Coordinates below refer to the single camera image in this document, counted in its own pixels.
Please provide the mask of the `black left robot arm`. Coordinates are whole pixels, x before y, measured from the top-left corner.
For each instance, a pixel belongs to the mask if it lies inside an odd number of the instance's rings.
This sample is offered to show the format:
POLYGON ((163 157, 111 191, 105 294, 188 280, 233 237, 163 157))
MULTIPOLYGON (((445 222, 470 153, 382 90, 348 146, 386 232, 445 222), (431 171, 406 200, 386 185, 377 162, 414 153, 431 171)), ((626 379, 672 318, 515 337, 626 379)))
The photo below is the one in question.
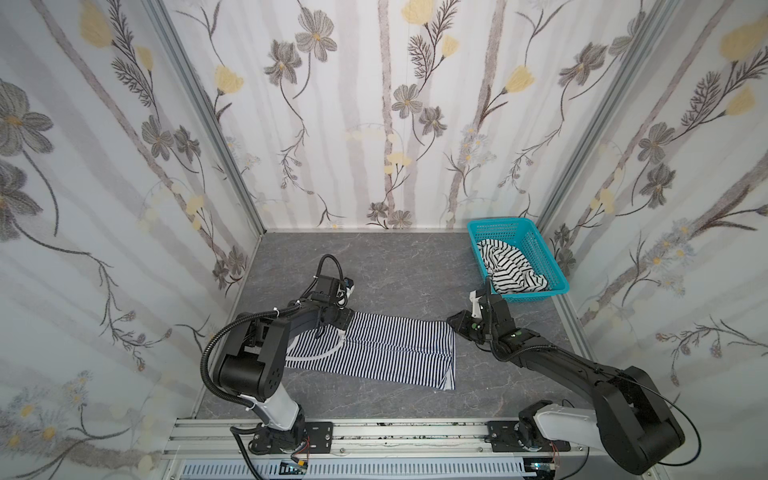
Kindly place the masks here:
POLYGON ((232 429, 237 441, 252 437, 254 453, 310 448, 303 409, 282 386, 289 346, 307 332, 316 338, 326 330, 344 336, 354 316, 348 306, 353 287, 339 260, 325 254, 297 299, 284 308, 239 314, 204 347, 199 371, 206 389, 261 420, 254 428, 232 429))

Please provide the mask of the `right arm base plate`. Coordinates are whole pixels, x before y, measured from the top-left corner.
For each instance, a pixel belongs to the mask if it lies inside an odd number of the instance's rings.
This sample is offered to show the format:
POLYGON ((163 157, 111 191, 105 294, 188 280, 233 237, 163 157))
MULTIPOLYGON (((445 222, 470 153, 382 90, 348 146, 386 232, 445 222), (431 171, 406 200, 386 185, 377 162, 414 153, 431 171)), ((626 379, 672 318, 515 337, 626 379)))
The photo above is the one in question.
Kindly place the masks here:
POLYGON ((494 453, 558 453, 569 452, 571 445, 559 440, 548 440, 537 427, 527 421, 489 421, 485 441, 494 453))

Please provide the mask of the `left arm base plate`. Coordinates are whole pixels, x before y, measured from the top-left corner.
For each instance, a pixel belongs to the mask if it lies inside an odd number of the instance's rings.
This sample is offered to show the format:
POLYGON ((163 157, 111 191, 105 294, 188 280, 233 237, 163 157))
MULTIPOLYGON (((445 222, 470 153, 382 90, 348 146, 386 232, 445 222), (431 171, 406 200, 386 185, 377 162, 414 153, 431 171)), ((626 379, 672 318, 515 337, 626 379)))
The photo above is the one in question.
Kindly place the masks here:
POLYGON ((329 454, 332 447, 332 422, 297 423, 290 431, 281 431, 259 425, 256 432, 247 434, 247 448, 255 455, 288 454, 294 452, 329 454))

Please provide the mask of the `blue white striped tank top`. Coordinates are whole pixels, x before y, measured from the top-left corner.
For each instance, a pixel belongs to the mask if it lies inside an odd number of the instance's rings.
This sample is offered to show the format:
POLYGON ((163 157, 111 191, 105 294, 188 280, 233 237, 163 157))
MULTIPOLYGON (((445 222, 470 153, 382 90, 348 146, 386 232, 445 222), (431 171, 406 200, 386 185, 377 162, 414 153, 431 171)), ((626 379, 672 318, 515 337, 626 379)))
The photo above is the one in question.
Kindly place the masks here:
POLYGON ((444 321, 357 312, 345 330, 327 326, 297 336, 286 366, 451 391, 455 333, 444 321))

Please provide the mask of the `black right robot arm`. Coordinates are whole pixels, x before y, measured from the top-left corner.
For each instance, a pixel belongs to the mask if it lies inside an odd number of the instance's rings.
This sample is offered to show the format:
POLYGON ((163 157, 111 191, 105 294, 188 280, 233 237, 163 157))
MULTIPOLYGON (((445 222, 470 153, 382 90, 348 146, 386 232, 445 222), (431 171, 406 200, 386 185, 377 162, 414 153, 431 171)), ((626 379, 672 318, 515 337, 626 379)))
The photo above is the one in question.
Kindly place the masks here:
POLYGON ((516 324, 506 300, 485 284, 471 292, 471 309, 448 318, 453 332, 487 347, 499 362, 539 373, 589 402, 589 408, 534 403, 518 414, 513 438, 520 448, 541 450, 567 442, 605 452, 640 475, 682 447, 681 409, 664 397, 642 369, 596 363, 516 324))

